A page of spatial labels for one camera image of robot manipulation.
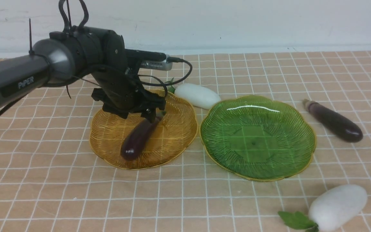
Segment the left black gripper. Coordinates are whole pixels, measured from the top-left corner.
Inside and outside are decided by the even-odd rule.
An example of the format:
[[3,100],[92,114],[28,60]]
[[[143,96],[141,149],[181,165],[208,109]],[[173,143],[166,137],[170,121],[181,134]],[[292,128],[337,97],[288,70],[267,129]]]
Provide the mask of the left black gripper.
[[141,117],[153,122],[157,110],[166,109],[166,90],[164,95],[146,90],[138,75],[129,75],[110,66],[93,66],[91,73],[97,81],[91,97],[103,103],[102,109],[127,119],[129,114],[139,113]]

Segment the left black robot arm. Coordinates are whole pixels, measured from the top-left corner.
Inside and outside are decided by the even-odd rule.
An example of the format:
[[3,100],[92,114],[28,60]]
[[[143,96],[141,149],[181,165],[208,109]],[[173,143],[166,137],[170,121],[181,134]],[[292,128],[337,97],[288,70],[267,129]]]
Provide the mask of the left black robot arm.
[[91,74],[99,84],[107,112],[126,119],[130,113],[153,121],[165,97],[147,91],[138,77],[142,58],[127,50],[115,31],[72,27],[36,42],[28,55],[0,62],[0,116],[31,91],[68,86]]

